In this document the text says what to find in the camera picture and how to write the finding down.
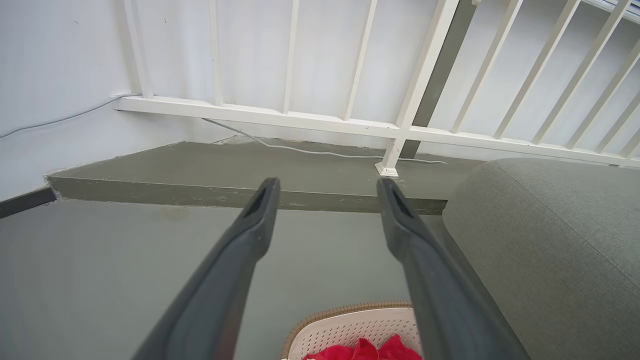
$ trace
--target gray fabric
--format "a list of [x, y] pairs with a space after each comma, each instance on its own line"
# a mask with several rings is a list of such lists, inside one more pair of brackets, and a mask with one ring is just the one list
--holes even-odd
[[640, 171], [491, 161], [443, 217], [532, 359], [640, 359]]

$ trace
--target white plastic basket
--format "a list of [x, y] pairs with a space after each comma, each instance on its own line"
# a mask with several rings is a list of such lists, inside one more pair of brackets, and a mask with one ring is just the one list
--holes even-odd
[[359, 338], [380, 348], [394, 334], [422, 356], [422, 345], [409, 302], [368, 302], [306, 317], [291, 331], [282, 358], [302, 360], [333, 345], [355, 347]]

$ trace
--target gray concrete floor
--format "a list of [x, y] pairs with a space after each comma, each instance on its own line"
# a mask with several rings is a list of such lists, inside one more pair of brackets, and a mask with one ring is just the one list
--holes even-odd
[[[0, 358], [130, 359], [239, 211], [64, 200], [0, 220]], [[280, 210], [235, 358], [279, 359], [311, 313], [408, 298], [378, 214]]]

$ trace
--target electrical cord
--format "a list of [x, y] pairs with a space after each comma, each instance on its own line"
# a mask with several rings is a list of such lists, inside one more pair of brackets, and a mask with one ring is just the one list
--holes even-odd
[[139, 93], [139, 92], [133, 93], [133, 92], [132, 92], [132, 93], [129, 93], [129, 94], [120, 94], [120, 95], [115, 96], [115, 97], [114, 97], [114, 98], [112, 98], [112, 99], [109, 99], [109, 100], [108, 100], [108, 101], [106, 101], [106, 102], [103, 102], [102, 104], [99, 104], [99, 105], [96, 105], [96, 106], [94, 106], [94, 107], [90, 108], [89, 110], [80, 111], [79, 113], [75, 113], [75, 114], [73, 114], [73, 115], [69, 115], [69, 116], [66, 116], [66, 117], [61, 117], [61, 118], [59, 118], [59, 119], [55, 119], [55, 120], [51, 120], [51, 121], [47, 121], [47, 122], [43, 122], [43, 123], [41, 123], [41, 124], [30, 125], [30, 126], [24, 126], [24, 127], [19, 127], [19, 128], [17, 128], [17, 129], [14, 129], [14, 130], [9, 131], [8, 133], [5, 133], [5, 134], [0, 135], [0, 139], [2, 139], [2, 138], [6, 138], [7, 136], [12, 135], [12, 134], [15, 134], [15, 133], [17, 133], [18, 131], [27, 130], [27, 129], [33, 129], [33, 128], [40, 127], [40, 126], [51, 125], [51, 124], [55, 124], [55, 123], [57, 123], [57, 122], [61, 122], [61, 121], [68, 120], [68, 119], [71, 119], [71, 118], [74, 118], [74, 117], [78, 117], [78, 116], [80, 116], [80, 115], [84, 115], [84, 114], [86, 114], [86, 113], [88, 113], [88, 112], [90, 112], [90, 111], [96, 110], [97, 108], [101, 108], [101, 107], [103, 107], [103, 106], [105, 106], [105, 105], [107, 105], [107, 104], [111, 104], [112, 102], [114, 102], [114, 101], [116, 101], [116, 100], [118, 100], [118, 99], [121, 99], [121, 98], [123, 98], [123, 97], [127, 97], [127, 96], [137, 96], [137, 95], [142, 95], [142, 93]]
[[[206, 121], [206, 122], [210, 122], [211, 124], [216, 124], [218, 126], [224, 127], [225, 129], [229, 129], [231, 131], [235, 131], [236, 133], [239, 133], [241, 135], [245, 135], [248, 138], [251, 138], [252, 140], [255, 140], [259, 143], [261, 143], [262, 145], [266, 146], [266, 147], [271, 147], [274, 149], [287, 149], [287, 150], [294, 150], [294, 151], [298, 151], [298, 152], [304, 152], [305, 154], [318, 154], [318, 155], [333, 155], [333, 156], [338, 156], [340, 158], [347, 158], [347, 159], [382, 159], [383, 156], [375, 156], [375, 155], [370, 155], [370, 156], [362, 156], [362, 155], [343, 155], [343, 154], [336, 154], [335, 152], [328, 152], [328, 151], [308, 151], [308, 150], [303, 150], [303, 149], [297, 149], [295, 147], [290, 147], [290, 146], [284, 146], [284, 145], [271, 145], [268, 144], [266, 142], [263, 142], [262, 140], [256, 138], [255, 136], [249, 135], [247, 133], [245, 133], [242, 130], [238, 130], [236, 128], [230, 127], [228, 125], [224, 125], [220, 122], [217, 122], [215, 120], [211, 120], [211, 119], [206, 119], [206, 118], [201, 118], [202, 120]], [[427, 163], [427, 164], [446, 164], [446, 162], [444, 161], [429, 161], [429, 160], [422, 160], [422, 159], [398, 159], [398, 160], [402, 160], [402, 161], [415, 161], [417, 163]]]
[[[43, 122], [43, 123], [41, 123], [41, 124], [30, 125], [30, 126], [24, 126], [24, 127], [19, 127], [19, 128], [17, 128], [17, 129], [11, 130], [11, 131], [9, 131], [9, 132], [7, 132], [7, 133], [5, 133], [5, 134], [1, 134], [1, 135], [0, 135], [0, 139], [2, 139], [2, 138], [6, 138], [7, 136], [10, 136], [10, 135], [12, 135], [12, 134], [15, 134], [15, 133], [17, 133], [18, 131], [27, 130], [27, 129], [34, 129], [34, 128], [36, 128], [36, 127], [41, 127], [41, 126], [51, 125], [51, 124], [55, 124], [55, 123], [57, 123], [57, 122], [62, 122], [62, 121], [68, 120], [68, 119], [72, 119], [72, 118], [74, 118], [74, 117], [78, 117], [78, 116], [80, 116], [80, 115], [84, 115], [84, 114], [86, 114], [86, 113], [88, 113], [88, 112], [91, 112], [91, 111], [93, 111], [93, 110], [96, 110], [96, 109], [98, 109], [98, 108], [101, 108], [101, 107], [103, 107], [103, 106], [105, 106], [105, 105], [107, 105], [107, 104], [111, 104], [112, 102], [114, 102], [114, 101], [116, 101], [116, 100], [118, 100], [118, 99], [121, 99], [121, 98], [123, 98], [123, 97], [127, 97], [127, 96], [139, 96], [139, 95], [142, 95], [142, 94], [141, 94], [141, 93], [139, 93], [139, 92], [136, 92], [136, 93], [133, 93], [133, 92], [132, 92], [132, 93], [128, 93], [128, 94], [120, 94], [120, 95], [116, 95], [116, 96], [114, 96], [112, 99], [109, 99], [108, 101], [105, 101], [105, 102], [103, 102], [103, 103], [101, 103], [101, 104], [98, 104], [98, 105], [96, 105], [96, 106], [94, 106], [94, 107], [92, 107], [92, 108], [90, 108], [90, 109], [88, 109], [88, 110], [80, 111], [79, 113], [71, 114], [71, 115], [69, 115], [69, 116], [61, 117], [61, 118], [59, 118], [59, 119], [54, 119], [54, 120], [51, 120], [51, 121]], [[248, 137], [248, 138], [250, 138], [250, 139], [252, 139], [252, 140], [254, 140], [254, 141], [256, 141], [256, 142], [259, 142], [259, 143], [261, 143], [262, 145], [264, 145], [264, 146], [266, 146], [266, 147], [273, 148], [273, 149], [287, 149], [287, 150], [294, 150], [294, 151], [298, 151], [298, 152], [303, 152], [303, 153], [305, 153], [305, 154], [333, 155], [333, 156], [338, 156], [338, 157], [340, 157], [340, 158], [347, 158], [347, 159], [382, 159], [382, 158], [383, 158], [382, 156], [373, 156], [373, 155], [372, 155], [372, 156], [362, 156], [362, 155], [343, 155], [343, 154], [336, 154], [335, 152], [329, 152], [329, 151], [308, 151], [308, 150], [297, 149], [297, 148], [295, 148], [295, 147], [284, 146], [284, 145], [271, 145], [271, 144], [268, 144], [268, 143], [266, 143], [266, 142], [263, 142], [262, 140], [260, 140], [260, 139], [256, 138], [255, 136], [249, 135], [248, 133], [245, 133], [244, 131], [242, 131], [242, 130], [238, 130], [238, 129], [234, 128], [234, 127], [231, 127], [231, 126], [228, 126], [228, 125], [224, 125], [224, 124], [222, 124], [222, 123], [220, 123], [220, 122], [217, 122], [217, 121], [215, 121], [215, 120], [211, 120], [211, 119], [206, 119], [206, 118], [201, 118], [201, 119], [202, 119], [202, 120], [204, 120], [204, 121], [210, 122], [211, 124], [216, 124], [216, 125], [218, 125], [218, 126], [224, 127], [225, 129], [229, 129], [229, 130], [231, 130], [231, 131], [235, 131], [236, 133], [239, 133], [239, 134], [241, 134], [241, 135], [245, 135], [246, 137]], [[427, 163], [427, 164], [436, 164], [436, 163], [439, 163], [439, 164], [446, 164], [446, 162], [444, 162], [444, 161], [438, 161], [438, 160], [436, 160], [436, 161], [429, 161], [429, 160], [422, 160], [422, 159], [398, 159], [398, 160], [402, 160], [402, 161], [415, 161], [415, 162], [417, 162], [417, 163]]]

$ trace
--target red fabric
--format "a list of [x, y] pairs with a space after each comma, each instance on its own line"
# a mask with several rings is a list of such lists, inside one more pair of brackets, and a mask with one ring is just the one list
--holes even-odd
[[422, 360], [417, 352], [402, 344], [398, 334], [393, 335], [378, 351], [380, 360]]
[[367, 339], [360, 338], [355, 348], [334, 345], [317, 354], [309, 354], [303, 360], [422, 360], [415, 351], [407, 348], [398, 334], [393, 335], [377, 350]]

